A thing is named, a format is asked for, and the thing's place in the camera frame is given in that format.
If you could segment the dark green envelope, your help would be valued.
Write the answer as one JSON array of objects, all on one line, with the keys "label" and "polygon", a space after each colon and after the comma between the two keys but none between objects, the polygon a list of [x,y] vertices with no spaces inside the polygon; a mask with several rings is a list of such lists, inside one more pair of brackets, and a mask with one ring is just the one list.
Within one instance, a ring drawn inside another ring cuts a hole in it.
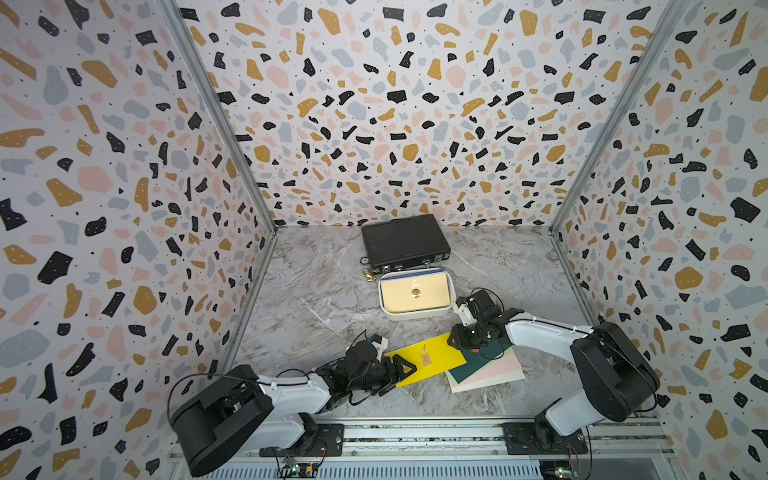
[{"label": "dark green envelope", "polygon": [[462,383],[492,361],[501,359],[506,350],[507,346],[499,341],[492,341],[478,349],[461,350],[460,353],[464,357],[465,363],[448,370],[447,374],[449,374],[456,383]]}]

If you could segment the bright yellow envelope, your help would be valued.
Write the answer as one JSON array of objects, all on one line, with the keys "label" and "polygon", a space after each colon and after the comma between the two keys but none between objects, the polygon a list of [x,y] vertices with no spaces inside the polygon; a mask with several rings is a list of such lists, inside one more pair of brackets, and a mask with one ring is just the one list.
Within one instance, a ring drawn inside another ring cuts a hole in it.
[{"label": "bright yellow envelope", "polygon": [[397,386],[403,388],[465,365],[466,359],[462,352],[448,344],[449,336],[449,333],[445,333],[386,353],[389,358],[399,355],[407,363],[415,366],[415,369],[411,369],[406,379],[399,382]]}]

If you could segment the white storage tray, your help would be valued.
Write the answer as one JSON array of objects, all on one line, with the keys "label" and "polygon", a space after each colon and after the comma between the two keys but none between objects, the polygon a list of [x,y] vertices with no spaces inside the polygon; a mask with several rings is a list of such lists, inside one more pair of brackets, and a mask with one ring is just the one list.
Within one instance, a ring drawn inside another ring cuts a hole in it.
[{"label": "white storage tray", "polygon": [[442,268],[391,272],[378,281],[381,310],[393,321],[431,318],[452,310],[456,293]]}]

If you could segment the pale yellow envelope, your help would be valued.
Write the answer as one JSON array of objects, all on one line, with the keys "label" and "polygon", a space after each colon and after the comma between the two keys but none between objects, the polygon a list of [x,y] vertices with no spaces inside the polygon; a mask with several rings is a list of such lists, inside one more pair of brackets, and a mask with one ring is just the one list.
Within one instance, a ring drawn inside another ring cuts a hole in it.
[{"label": "pale yellow envelope", "polygon": [[393,314],[441,309],[451,303],[448,275],[442,270],[382,279],[380,291],[384,309]]}]

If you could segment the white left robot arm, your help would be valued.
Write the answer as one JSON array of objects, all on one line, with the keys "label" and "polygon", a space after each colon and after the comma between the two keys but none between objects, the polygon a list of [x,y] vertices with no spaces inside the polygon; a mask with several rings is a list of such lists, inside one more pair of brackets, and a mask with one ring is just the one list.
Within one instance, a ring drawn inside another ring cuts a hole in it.
[{"label": "white left robot arm", "polygon": [[190,474],[208,475],[242,452],[264,456],[337,456],[342,427],[319,426],[314,417],[353,396],[383,396],[415,377],[419,368],[402,355],[386,355],[375,335],[345,355],[293,377],[257,374],[247,364],[226,374],[168,412]]}]

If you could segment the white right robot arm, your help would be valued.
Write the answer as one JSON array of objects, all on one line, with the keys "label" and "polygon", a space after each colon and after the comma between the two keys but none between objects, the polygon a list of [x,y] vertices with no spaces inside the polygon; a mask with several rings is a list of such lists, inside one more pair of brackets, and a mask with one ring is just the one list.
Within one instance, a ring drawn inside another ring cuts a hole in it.
[{"label": "white right robot arm", "polygon": [[457,350],[478,350],[498,340],[542,351],[576,368],[579,389],[534,417],[534,442],[545,452],[600,421],[626,420],[660,387],[654,369],[615,323],[568,325],[516,308],[503,311],[477,294],[457,301],[453,311],[461,322],[452,327],[448,344]]}]

